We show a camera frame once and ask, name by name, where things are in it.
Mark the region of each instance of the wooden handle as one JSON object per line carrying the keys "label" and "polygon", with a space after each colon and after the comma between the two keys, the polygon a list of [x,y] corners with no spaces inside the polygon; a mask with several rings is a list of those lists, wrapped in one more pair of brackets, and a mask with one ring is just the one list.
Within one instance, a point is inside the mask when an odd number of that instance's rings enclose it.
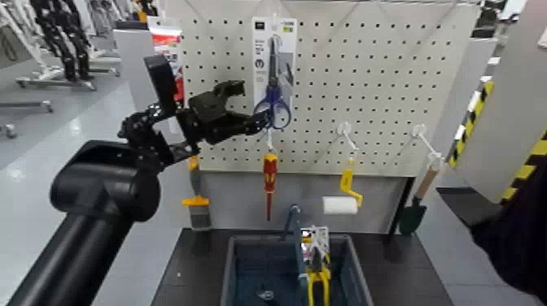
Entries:
{"label": "wooden handle", "polygon": [[418,191],[416,191],[416,194],[414,195],[416,198],[423,199],[423,196],[426,194],[429,186],[437,176],[437,173],[439,173],[439,170],[431,169],[431,167],[427,170],[426,176],[423,178],[422,184],[420,184],[420,186],[418,187]]}

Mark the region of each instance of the yellow paint roller handle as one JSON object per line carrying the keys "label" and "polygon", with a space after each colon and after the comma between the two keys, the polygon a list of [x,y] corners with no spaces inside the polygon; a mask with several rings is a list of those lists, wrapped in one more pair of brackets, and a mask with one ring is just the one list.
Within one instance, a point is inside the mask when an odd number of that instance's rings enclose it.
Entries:
{"label": "yellow paint roller handle", "polygon": [[353,161],[354,159],[350,157],[348,160],[348,167],[342,173],[342,178],[340,179],[340,190],[354,197],[357,200],[357,207],[360,208],[363,204],[363,196],[352,190]]}

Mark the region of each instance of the blue bin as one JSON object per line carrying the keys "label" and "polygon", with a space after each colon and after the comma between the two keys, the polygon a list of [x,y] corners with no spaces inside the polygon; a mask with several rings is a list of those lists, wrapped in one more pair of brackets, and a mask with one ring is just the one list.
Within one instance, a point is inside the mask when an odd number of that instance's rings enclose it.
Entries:
{"label": "blue bin", "polygon": [[[257,291],[273,291],[277,306],[308,306],[299,283],[295,244],[279,236],[234,236],[226,257],[221,306],[269,305]],[[330,236],[331,306],[373,306],[352,239]]]}

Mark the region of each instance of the pegboard hook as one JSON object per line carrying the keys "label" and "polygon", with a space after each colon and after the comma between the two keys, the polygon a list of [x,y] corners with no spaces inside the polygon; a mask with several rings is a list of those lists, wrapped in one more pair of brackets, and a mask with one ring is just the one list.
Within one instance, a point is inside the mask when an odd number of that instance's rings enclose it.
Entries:
{"label": "pegboard hook", "polygon": [[425,143],[427,148],[429,149],[429,154],[427,155],[427,158],[429,159],[429,165],[432,168],[440,169],[440,165],[442,165],[444,158],[442,154],[435,150],[435,148],[427,141],[426,137],[423,136],[426,131],[427,127],[425,124],[415,125],[412,128],[412,137],[422,139],[423,143]]}
{"label": "pegboard hook", "polygon": [[352,148],[352,150],[354,151],[358,151],[359,150],[359,147],[355,144],[355,142],[353,142],[353,140],[349,137],[349,134],[352,132],[352,125],[349,124],[349,122],[343,122],[341,123],[337,130],[336,130],[336,133],[338,134],[338,136],[344,136],[346,137],[346,140],[348,141],[348,144],[349,146]]}

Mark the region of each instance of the floor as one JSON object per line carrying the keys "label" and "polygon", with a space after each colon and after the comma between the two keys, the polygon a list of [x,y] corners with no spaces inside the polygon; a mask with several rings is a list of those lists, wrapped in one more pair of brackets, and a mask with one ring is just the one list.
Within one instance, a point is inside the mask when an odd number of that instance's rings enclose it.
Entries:
{"label": "floor", "polygon": [[[433,186],[465,186],[451,168],[443,171]],[[422,202],[428,209],[418,237],[455,306],[541,305],[497,276],[486,254],[473,244],[466,227],[435,190],[431,189]]]}
{"label": "floor", "polygon": [[[3,203],[0,214],[0,242],[9,246],[0,250],[0,305],[9,300],[63,218],[47,203],[53,176],[86,140],[116,139],[121,119],[134,111],[123,76],[99,77],[97,92],[19,89],[12,77],[32,69],[32,62],[19,63],[4,68],[0,76],[2,99],[50,98],[56,110],[54,114],[0,110],[0,123],[14,121],[20,134],[9,141],[0,136],[0,194],[12,199]],[[448,169],[436,182],[462,184]],[[539,305],[497,277],[433,189],[423,203],[429,208],[418,237],[456,306]],[[167,208],[160,208],[151,221],[133,228],[94,305],[151,304],[181,232],[167,221],[168,215]]]}

